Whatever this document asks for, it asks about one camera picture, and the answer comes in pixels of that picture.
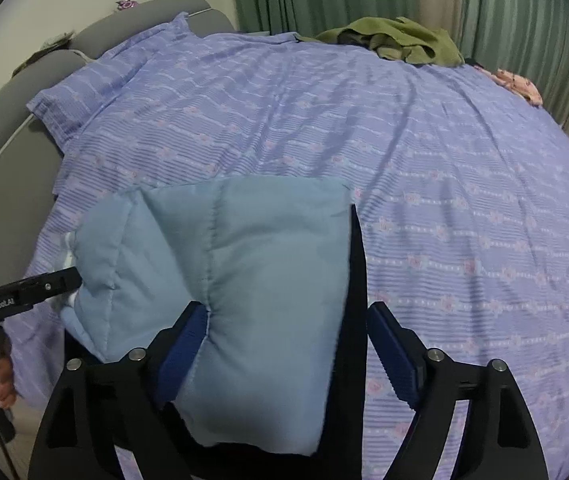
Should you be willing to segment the person's left hand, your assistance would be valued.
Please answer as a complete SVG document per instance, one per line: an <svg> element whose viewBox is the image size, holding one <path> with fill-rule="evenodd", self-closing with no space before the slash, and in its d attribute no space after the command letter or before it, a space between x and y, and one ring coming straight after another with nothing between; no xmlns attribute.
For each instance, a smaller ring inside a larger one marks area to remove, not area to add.
<svg viewBox="0 0 569 480"><path fill-rule="evenodd" d="M0 327L0 408L3 410L12 408L17 396L11 359L11 341Z"/></svg>

